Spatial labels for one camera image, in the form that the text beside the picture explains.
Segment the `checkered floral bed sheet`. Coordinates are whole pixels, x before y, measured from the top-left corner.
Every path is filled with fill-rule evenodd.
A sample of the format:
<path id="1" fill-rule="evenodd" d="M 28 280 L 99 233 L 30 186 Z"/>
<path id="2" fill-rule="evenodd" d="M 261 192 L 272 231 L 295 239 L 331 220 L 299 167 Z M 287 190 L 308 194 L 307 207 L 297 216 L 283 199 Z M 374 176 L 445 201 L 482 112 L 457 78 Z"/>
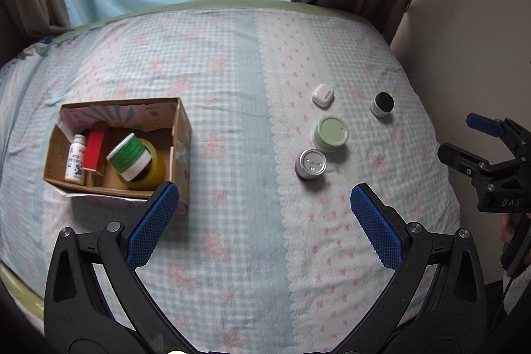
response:
<path id="1" fill-rule="evenodd" d="M 334 90 L 321 109 L 311 94 Z M 370 105 L 386 92 L 385 118 Z M 406 220 L 454 232 L 459 205 L 436 134 L 400 63 L 372 26 L 273 9 L 169 11 L 34 44 L 1 70 L 1 259 L 42 294 L 59 230 L 98 230 L 124 206 L 67 198 L 43 180 L 66 103 L 179 97 L 192 124 L 190 204 L 138 273 L 198 349 L 333 349 L 391 272 L 351 213 L 371 186 Z M 350 132 L 333 153 L 312 137 L 326 116 Z M 294 165 L 328 160 L 316 180 Z"/>

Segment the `green jar with white lid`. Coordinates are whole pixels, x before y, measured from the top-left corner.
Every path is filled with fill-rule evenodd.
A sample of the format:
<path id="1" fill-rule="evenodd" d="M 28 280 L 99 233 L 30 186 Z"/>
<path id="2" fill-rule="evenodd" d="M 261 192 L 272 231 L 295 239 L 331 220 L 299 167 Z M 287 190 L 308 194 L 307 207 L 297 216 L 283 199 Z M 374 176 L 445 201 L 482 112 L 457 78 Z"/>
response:
<path id="1" fill-rule="evenodd" d="M 150 164 L 151 152 L 134 134 L 127 137 L 106 156 L 107 161 L 126 181 L 133 181 Z"/>

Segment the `silver-lidded dark jar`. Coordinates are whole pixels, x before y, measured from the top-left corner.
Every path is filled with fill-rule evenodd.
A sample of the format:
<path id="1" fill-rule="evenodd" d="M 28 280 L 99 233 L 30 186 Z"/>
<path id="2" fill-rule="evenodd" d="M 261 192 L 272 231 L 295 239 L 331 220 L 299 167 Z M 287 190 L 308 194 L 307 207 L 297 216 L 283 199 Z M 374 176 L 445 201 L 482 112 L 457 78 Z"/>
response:
<path id="1" fill-rule="evenodd" d="M 298 156 L 294 170 L 301 180 L 316 180 L 323 175 L 328 167 L 328 160 L 324 153 L 315 148 L 309 148 Z"/>

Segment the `pale green lidded jar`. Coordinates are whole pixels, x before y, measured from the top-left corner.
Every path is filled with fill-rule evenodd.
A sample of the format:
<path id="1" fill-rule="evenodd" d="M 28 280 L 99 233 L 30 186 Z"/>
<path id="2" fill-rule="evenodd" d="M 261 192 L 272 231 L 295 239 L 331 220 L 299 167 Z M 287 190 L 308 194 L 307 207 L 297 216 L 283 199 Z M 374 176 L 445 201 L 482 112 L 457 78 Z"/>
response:
<path id="1" fill-rule="evenodd" d="M 342 118 L 326 116 L 316 124 L 312 140 L 320 151 L 333 153 L 345 146 L 349 136 L 349 128 Z"/>

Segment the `white earbuds case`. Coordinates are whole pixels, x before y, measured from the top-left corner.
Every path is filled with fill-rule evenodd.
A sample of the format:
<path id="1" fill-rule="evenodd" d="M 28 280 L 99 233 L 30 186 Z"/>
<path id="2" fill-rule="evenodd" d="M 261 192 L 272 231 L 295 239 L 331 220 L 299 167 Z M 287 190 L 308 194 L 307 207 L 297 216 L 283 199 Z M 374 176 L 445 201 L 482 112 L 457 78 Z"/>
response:
<path id="1" fill-rule="evenodd" d="M 333 88 L 328 84 L 321 83 L 311 94 L 311 100 L 321 109 L 326 109 L 333 102 L 334 96 L 335 93 Z"/>

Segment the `open cardboard box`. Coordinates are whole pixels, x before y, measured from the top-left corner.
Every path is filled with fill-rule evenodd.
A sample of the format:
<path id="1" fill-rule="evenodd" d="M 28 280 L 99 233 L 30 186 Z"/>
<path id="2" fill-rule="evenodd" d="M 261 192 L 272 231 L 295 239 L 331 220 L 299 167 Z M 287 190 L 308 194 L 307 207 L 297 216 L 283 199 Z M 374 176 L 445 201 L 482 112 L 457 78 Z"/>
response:
<path id="1" fill-rule="evenodd" d="M 190 201 L 192 126 L 185 106 L 178 97 L 62 105 L 48 141 L 43 180 L 71 197 L 132 202 L 149 198 L 154 190 L 127 189 L 119 181 L 120 174 L 107 159 L 103 176 L 84 170 L 84 185 L 65 181 L 67 154 L 74 136 L 81 134 L 87 139 L 93 124 L 98 122 L 106 123 L 109 127 L 107 154 L 121 140 L 134 133 L 139 139 L 148 140 L 164 155 L 167 166 L 165 180 L 173 182 L 179 191 L 176 212 L 186 213 Z"/>

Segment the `small white medicine bottle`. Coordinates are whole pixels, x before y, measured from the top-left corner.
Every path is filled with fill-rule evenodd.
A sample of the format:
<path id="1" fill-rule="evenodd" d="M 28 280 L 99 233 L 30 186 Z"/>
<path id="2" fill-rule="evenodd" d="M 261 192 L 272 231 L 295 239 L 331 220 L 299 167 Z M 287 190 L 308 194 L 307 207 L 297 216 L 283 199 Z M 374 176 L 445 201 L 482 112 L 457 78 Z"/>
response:
<path id="1" fill-rule="evenodd" d="M 85 184 L 85 171 L 83 168 L 86 154 L 86 137 L 76 134 L 67 154 L 65 181 L 77 185 Z"/>

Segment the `small black-lidded jar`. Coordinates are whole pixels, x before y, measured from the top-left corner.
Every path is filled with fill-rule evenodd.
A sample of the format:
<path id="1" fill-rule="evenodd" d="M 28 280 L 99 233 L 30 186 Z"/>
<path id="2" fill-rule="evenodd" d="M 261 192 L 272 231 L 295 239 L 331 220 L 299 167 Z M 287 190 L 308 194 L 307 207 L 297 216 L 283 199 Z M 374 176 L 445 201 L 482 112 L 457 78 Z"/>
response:
<path id="1" fill-rule="evenodd" d="M 394 99 L 386 92 L 376 94 L 371 102 L 370 110 L 374 117 L 385 118 L 394 108 Z"/>

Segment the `yellow tape roll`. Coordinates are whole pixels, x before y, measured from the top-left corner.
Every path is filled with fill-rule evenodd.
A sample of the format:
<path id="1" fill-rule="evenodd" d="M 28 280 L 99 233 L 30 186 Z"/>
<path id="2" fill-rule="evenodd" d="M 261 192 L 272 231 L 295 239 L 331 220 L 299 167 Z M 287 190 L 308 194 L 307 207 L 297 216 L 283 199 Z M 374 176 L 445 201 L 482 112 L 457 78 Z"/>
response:
<path id="1" fill-rule="evenodd" d="M 150 152 L 152 159 L 148 166 L 132 181 L 124 180 L 120 175 L 119 181 L 127 188 L 133 190 L 155 190 L 166 178 L 167 166 L 164 155 L 148 140 L 139 140 Z"/>

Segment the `red rectangular box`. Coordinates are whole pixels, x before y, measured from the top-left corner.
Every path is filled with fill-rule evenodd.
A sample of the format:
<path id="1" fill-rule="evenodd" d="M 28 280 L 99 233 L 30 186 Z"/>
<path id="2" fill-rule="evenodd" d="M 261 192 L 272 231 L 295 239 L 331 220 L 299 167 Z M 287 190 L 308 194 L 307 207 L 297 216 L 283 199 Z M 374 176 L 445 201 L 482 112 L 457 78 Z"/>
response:
<path id="1" fill-rule="evenodd" d="M 86 140 L 83 169 L 94 174 L 105 174 L 108 145 L 108 125 L 103 122 L 93 124 Z"/>

